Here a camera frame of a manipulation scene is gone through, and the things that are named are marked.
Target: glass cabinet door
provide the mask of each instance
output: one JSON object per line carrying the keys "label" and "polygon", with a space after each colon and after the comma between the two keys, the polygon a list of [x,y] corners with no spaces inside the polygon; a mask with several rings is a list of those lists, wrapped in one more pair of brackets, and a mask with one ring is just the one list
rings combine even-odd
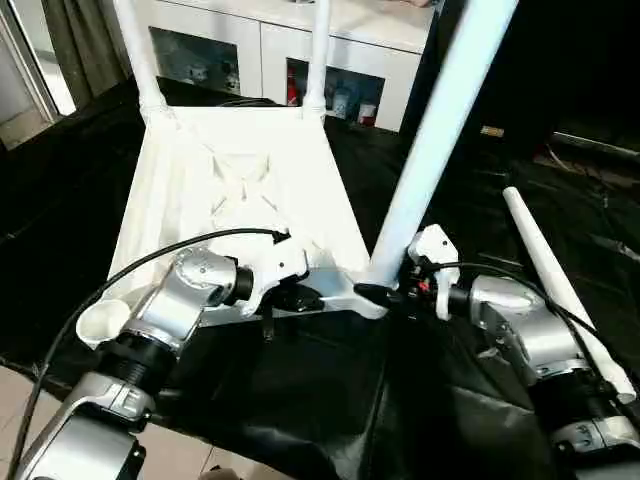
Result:
{"label": "glass cabinet door", "polygon": [[[261,38],[263,95],[282,105],[302,102],[311,32],[265,23]],[[330,37],[328,114],[397,132],[419,64],[416,53]]]}
{"label": "glass cabinet door", "polygon": [[[307,90],[309,63],[287,58],[287,105],[299,106]],[[327,67],[324,98],[327,115],[375,125],[384,78]]]}
{"label": "glass cabinet door", "polygon": [[161,77],[240,95],[234,44],[150,27]]}
{"label": "glass cabinet door", "polygon": [[159,0],[136,0],[136,5],[157,75],[262,97],[259,22]]}

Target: curtain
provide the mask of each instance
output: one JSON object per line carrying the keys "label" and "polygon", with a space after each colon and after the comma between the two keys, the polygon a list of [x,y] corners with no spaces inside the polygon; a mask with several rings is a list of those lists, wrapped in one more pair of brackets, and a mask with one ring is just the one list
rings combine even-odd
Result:
{"label": "curtain", "polygon": [[98,0],[42,0],[51,42],[76,107],[127,77]]}

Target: white cabinet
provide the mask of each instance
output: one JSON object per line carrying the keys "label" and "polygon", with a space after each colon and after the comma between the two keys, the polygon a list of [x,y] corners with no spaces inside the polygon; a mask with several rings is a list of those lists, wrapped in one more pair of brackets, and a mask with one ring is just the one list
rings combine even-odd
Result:
{"label": "white cabinet", "polygon": [[[148,55],[157,74],[286,105],[302,97],[311,56],[314,5],[289,0],[140,0]],[[329,114],[398,131],[420,64],[431,9],[404,2],[333,0],[328,52]],[[295,86],[287,76],[294,76]],[[340,109],[333,105],[340,98]]]}
{"label": "white cabinet", "polygon": [[[285,105],[287,73],[299,65],[299,62],[291,60],[308,62],[311,57],[311,33],[263,23],[261,38],[262,94]],[[348,97],[351,116],[357,117],[359,104],[373,104],[377,106],[376,127],[398,131],[419,64],[420,55],[414,53],[331,37],[327,56],[327,66],[330,68],[325,90],[328,107],[332,107],[334,91],[341,88],[340,82],[344,81],[346,85],[342,89]],[[347,78],[343,80],[340,71],[359,75],[346,74],[344,76]],[[304,80],[304,77],[296,75],[297,80]]]}
{"label": "white cabinet", "polygon": [[260,22],[157,0],[137,5],[158,75],[262,97]]}

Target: white pipe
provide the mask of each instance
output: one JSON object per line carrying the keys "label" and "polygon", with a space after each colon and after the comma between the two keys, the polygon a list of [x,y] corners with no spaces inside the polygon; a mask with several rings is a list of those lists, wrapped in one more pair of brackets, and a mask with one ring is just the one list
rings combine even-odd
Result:
{"label": "white pipe", "polygon": [[[508,187],[502,194],[547,294],[558,305],[593,327],[589,314],[584,309],[562,266],[553,254],[553,250],[522,200],[518,189]],[[624,370],[613,361],[607,349],[585,329],[580,326],[577,326],[577,329],[602,375],[616,387],[618,393],[622,395],[621,399],[628,401],[635,398],[635,390],[629,378]]]}
{"label": "white pipe", "polygon": [[134,0],[113,0],[133,75],[140,92],[140,110],[144,114],[151,109],[166,108],[167,102],[160,92],[155,71],[145,53],[143,32],[133,3]]}
{"label": "white pipe", "polygon": [[311,61],[307,75],[307,93],[302,100],[305,115],[324,118],[326,101],[324,83],[329,49],[329,27],[331,23],[331,0],[316,0],[316,14],[313,23]]}
{"label": "white pipe", "polygon": [[368,281],[393,285],[518,0],[468,0],[371,258]]}

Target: black fabric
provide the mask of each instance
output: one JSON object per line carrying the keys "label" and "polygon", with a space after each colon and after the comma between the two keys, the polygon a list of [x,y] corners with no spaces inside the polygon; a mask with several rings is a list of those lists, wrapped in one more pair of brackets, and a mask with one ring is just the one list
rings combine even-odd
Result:
{"label": "black fabric", "polygon": [[[171,104],[229,99],[161,86]],[[325,128],[371,249],[408,143],[332,118]],[[0,164],[4,365],[32,376],[66,315],[104,280],[143,129],[128,83]],[[532,279],[501,197],[506,184],[520,188],[599,330],[640,371],[640,270],[619,248],[640,252],[638,204],[596,179],[456,153],[425,223],[439,222],[463,259]],[[369,321],[341,312],[277,320],[275,329],[270,343],[259,324],[197,332],[154,421],[300,480],[555,477],[526,392],[499,357],[478,357],[464,319]],[[46,388],[62,398],[94,364],[70,336]]]}

